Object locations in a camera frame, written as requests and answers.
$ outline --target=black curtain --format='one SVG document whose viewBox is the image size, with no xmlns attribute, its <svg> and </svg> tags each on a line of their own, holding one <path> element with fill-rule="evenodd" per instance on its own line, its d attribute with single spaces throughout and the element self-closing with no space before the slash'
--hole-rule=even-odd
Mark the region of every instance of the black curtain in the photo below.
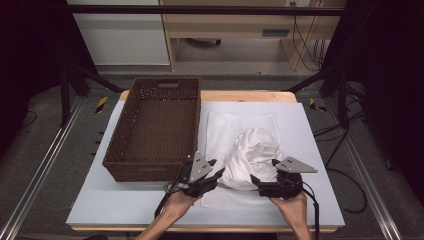
<svg viewBox="0 0 424 240">
<path fill-rule="evenodd" d="M 48 4 L 67 2 L 0 1 L 0 157 L 20 129 L 30 98 L 59 85 L 64 66 L 78 64 L 97 74 L 73 15 L 49 11 Z M 75 78 L 84 84 L 82 76 Z"/>
<path fill-rule="evenodd" d="M 341 18 L 323 68 L 342 61 L 336 71 L 343 69 L 348 81 L 364 85 L 364 108 L 371 128 L 388 161 L 403 172 L 424 204 L 424 1 L 382 0 L 374 9 L 375 3 L 348 2 L 348 7 L 363 13 Z M 349 50 L 338 55 L 358 28 Z M 326 78 L 322 90 L 334 91 L 338 77 Z"/>
</svg>

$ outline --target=brown wicker basket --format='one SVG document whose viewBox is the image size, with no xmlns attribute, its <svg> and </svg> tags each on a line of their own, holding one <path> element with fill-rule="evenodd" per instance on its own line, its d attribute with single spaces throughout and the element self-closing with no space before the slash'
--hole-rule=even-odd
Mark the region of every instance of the brown wicker basket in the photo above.
<svg viewBox="0 0 424 240">
<path fill-rule="evenodd" d="M 117 182 L 173 180 L 197 151 L 200 78 L 137 78 L 103 166 Z"/>
</svg>

